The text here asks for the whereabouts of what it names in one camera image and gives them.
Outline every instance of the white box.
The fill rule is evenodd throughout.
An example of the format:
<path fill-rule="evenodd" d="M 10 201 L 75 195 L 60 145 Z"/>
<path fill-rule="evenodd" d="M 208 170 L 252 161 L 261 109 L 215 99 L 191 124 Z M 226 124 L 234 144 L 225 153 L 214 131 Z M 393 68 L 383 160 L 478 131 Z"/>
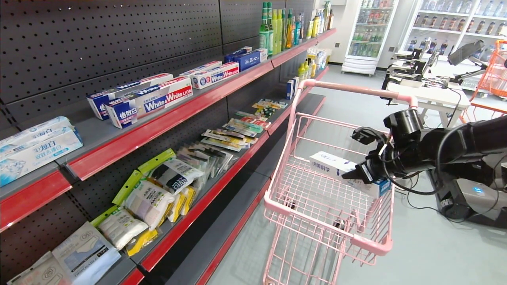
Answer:
<path fill-rule="evenodd" d="M 32 140 L 37 140 L 48 133 L 70 125 L 71 124 L 68 118 L 64 116 L 58 116 L 47 122 L 21 131 L 13 136 L 2 139 L 0 140 L 0 155 L 5 156 L 11 152 L 14 152 L 16 148 L 27 144 Z"/>
<path fill-rule="evenodd" d="M 364 192 L 373 198 L 383 196 L 391 188 L 391 181 L 389 180 L 365 184 L 362 180 L 342 178 L 344 173 L 354 170 L 356 164 L 326 152 L 321 151 L 310 156 L 310 162 L 312 163 L 311 167 L 313 170 L 337 179 L 341 183 Z"/>
<path fill-rule="evenodd" d="M 259 48 L 256 49 L 256 51 L 258 51 L 261 55 L 261 62 L 268 60 L 268 49 Z"/>
<path fill-rule="evenodd" d="M 192 95 L 190 78 L 179 76 L 109 101 L 105 108 L 113 125 L 123 129 L 147 114 L 168 108 Z"/>
<path fill-rule="evenodd" d="M 202 72 L 202 71 L 210 70 L 212 68 L 219 67 L 220 65 L 222 65 L 222 62 L 215 60 L 215 61 L 212 61 L 212 62 L 207 63 L 205 65 L 201 65 L 199 67 L 191 69 L 191 70 L 189 70 L 187 72 L 184 72 L 184 73 L 180 74 L 179 76 L 190 77 L 192 74 L 195 74 L 197 72 Z"/>
<path fill-rule="evenodd" d="M 92 110 L 94 114 L 97 116 L 97 118 L 101 120 L 105 120 L 109 118 L 107 115 L 107 111 L 105 110 L 104 104 L 107 102 L 119 98 L 121 96 L 124 96 L 128 93 L 132 93 L 135 91 L 139 91 L 145 88 L 148 88 L 150 86 L 154 86 L 156 84 L 166 82 L 168 80 L 172 79 L 172 74 L 169 73 L 161 73 L 155 76 L 150 76 L 138 81 L 134 81 L 131 83 L 127 83 L 124 85 L 117 86 L 115 88 L 111 88 L 108 90 L 104 90 L 102 92 L 86 95 L 86 98 L 88 99 L 88 103 L 90 103 L 90 106 L 92 107 Z"/>
<path fill-rule="evenodd" d="M 203 89 L 239 73 L 239 64 L 231 61 L 205 72 L 192 74 L 192 86 Z"/>
<path fill-rule="evenodd" d="M 0 187 L 83 146 L 72 126 L 64 126 L 0 156 Z"/>

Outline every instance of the water bottle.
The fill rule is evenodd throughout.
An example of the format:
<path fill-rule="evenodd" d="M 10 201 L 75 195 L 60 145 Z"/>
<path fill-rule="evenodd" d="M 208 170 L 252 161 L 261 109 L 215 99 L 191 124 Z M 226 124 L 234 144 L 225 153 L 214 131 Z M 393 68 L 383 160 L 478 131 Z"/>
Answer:
<path fill-rule="evenodd" d="M 483 16 L 488 16 L 489 12 L 491 11 L 491 8 L 493 8 L 493 1 L 490 1 L 489 4 L 484 9 L 484 12 L 482 13 Z"/>
<path fill-rule="evenodd" d="M 503 1 L 500 1 L 500 4 L 498 4 L 498 6 L 495 9 L 495 12 L 493 13 L 493 17 L 500 16 L 500 13 L 502 12 L 502 10 L 503 10 Z"/>

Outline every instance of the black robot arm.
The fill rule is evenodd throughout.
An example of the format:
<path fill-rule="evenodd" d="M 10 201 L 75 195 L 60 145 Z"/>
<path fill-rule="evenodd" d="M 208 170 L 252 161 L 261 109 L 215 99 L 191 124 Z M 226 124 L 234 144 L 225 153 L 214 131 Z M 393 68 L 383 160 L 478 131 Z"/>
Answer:
<path fill-rule="evenodd" d="M 393 140 L 374 134 L 377 148 L 343 178 L 369 184 L 393 175 L 404 177 L 416 171 L 440 170 L 442 164 L 474 162 L 485 155 L 507 151 L 507 116 L 456 128 L 425 129 L 416 110 L 404 110 L 386 117 L 384 125 Z M 373 142 L 364 139 L 372 137 L 369 128 L 358 128 L 352 137 L 365 145 Z"/>

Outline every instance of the pink shopping cart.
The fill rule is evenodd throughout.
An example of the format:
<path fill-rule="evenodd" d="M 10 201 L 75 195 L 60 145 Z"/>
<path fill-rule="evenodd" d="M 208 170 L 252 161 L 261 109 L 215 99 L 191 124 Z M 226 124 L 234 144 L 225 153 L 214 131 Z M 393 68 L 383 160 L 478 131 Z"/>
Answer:
<path fill-rule="evenodd" d="M 300 84 L 294 102 L 305 86 L 394 98 L 417 108 L 414 96 L 315 80 Z M 265 285 L 336 284 L 345 256 L 374 265 L 376 256 L 391 250 L 394 187 L 373 199 L 313 170 L 308 160 L 325 151 L 361 162 L 371 147 L 350 138 L 357 127 L 296 113 L 292 104 L 285 147 L 264 195 L 264 215 L 276 224 Z"/>

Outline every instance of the glass-door refrigerator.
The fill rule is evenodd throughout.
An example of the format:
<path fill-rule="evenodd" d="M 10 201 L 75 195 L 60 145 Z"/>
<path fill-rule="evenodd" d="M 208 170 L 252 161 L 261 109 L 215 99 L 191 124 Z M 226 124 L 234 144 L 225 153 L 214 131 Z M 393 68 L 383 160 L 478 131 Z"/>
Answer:
<path fill-rule="evenodd" d="M 347 47 L 342 72 L 375 73 L 398 0 L 359 1 L 354 32 Z"/>

